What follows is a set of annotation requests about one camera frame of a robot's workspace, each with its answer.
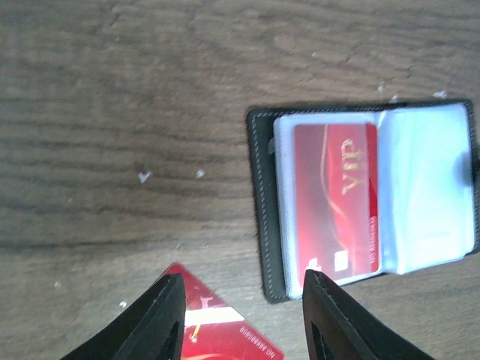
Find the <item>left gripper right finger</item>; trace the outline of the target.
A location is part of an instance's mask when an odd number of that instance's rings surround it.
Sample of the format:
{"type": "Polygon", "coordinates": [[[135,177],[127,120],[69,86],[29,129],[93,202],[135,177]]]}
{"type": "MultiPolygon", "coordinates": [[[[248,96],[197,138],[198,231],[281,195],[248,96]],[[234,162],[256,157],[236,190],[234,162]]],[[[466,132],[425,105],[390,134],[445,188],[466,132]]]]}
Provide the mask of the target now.
{"type": "Polygon", "coordinates": [[[320,271],[307,270],[302,297],[310,359],[430,359],[320,271]]]}

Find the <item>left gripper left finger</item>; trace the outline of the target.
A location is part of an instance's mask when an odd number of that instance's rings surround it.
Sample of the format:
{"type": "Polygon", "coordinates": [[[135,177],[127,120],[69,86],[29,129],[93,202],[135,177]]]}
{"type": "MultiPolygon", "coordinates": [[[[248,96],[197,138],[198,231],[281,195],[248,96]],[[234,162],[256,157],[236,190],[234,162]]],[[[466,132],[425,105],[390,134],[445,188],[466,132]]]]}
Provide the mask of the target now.
{"type": "Polygon", "coordinates": [[[65,359],[180,359],[185,333],[185,284],[165,274],[107,327],[65,359]]]}

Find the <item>red card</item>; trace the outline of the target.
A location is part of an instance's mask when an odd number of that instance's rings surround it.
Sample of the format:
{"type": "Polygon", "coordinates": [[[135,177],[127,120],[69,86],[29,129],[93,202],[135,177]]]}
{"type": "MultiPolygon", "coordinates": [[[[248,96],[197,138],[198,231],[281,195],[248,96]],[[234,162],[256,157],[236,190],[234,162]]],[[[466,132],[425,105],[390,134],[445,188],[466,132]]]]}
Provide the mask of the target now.
{"type": "Polygon", "coordinates": [[[166,273],[180,274],[184,280],[183,359],[284,358],[281,350],[183,265],[173,263],[166,273]]]}

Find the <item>black leather card holder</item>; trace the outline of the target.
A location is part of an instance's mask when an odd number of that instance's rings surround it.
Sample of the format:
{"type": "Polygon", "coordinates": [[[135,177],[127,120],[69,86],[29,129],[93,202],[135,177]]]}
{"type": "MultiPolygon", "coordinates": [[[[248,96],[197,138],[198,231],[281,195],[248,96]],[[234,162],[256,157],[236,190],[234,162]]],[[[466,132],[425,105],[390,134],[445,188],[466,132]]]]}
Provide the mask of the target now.
{"type": "Polygon", "coordinates": [[[302,297],[479,252],[479,152],[463,99],[256,107],[247,114],[263,289],[302,297]]]}

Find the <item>red VIP card overlapped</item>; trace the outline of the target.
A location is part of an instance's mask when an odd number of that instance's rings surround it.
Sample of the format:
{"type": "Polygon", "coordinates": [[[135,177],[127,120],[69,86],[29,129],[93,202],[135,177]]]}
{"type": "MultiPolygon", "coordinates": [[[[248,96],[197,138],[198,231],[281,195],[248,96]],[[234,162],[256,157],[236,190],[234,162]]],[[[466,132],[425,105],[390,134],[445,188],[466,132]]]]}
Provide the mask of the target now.
{"type": "Polygon", "coordinates": [[[298,278],[377,272],[377,127],[298,124],[293,135],[298,278]]]}

